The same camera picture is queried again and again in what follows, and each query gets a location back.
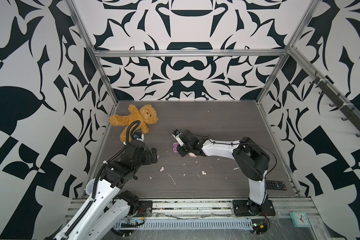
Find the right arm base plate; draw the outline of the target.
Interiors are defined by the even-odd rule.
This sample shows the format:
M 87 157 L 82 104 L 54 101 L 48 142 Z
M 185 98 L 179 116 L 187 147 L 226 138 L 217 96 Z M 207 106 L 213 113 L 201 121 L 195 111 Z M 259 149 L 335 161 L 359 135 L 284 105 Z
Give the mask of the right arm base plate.
M 252 216 L 275 216 L 276 211 L 271 200 L 266 199 L 262 205 L 258 205 L 250 200 L 233 200 L 233 211 L 237 217 Z

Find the purple earbud charging case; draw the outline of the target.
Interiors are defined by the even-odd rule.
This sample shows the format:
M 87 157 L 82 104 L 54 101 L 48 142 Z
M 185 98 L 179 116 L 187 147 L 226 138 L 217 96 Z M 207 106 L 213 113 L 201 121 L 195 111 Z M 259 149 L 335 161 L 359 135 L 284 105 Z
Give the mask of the purple earbud charging case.
M 173 143 L 173 152 L 174 153 L 178 153 L 178 146 L 179 145 L 180 145 L 179 143 Z

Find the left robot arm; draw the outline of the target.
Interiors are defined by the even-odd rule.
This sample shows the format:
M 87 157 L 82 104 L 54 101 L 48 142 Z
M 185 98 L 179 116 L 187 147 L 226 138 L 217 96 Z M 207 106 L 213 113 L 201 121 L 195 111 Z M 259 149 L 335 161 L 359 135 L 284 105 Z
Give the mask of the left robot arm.
M 127 127 L 123 148 L 105 161 L 98 171 L 93 188 L 72 219 L 53 237 L 55 240 L 100 240 L 121 219 L 138 213 L 139 197 L 130 191 L 122 191 L 143 165 L 158 161 L 157 149 L 148 148 L 142 137 L 134 131 L 142 125 L 140 120 Z

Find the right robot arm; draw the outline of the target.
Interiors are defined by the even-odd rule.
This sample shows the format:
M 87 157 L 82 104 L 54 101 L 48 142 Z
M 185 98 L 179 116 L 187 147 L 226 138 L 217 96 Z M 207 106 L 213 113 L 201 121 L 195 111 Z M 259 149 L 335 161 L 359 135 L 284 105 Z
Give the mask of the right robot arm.
M 268 193 L 266 176 L 269 171 L 269 155 L 255 142 L 244 137 L 240 141 L 224 142 L 209 137 L 194 135 L 186 130 L 175 130 L 173 137 L 178 142 L 177 152 L 182 156 L 217 156 L 235 160 L 249 181 L 249 198 L 245 204 L 235 206 L 237 216 L 259 216 L 266 212 Z

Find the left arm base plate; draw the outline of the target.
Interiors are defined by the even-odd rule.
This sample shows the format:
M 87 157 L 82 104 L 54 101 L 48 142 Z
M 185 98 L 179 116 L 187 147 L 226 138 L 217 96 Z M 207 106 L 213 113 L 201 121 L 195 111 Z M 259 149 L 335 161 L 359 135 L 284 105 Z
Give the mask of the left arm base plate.
M 153 201 L 139 200 L 137 208 L 137 216 L 150 215 L 153 209 Z

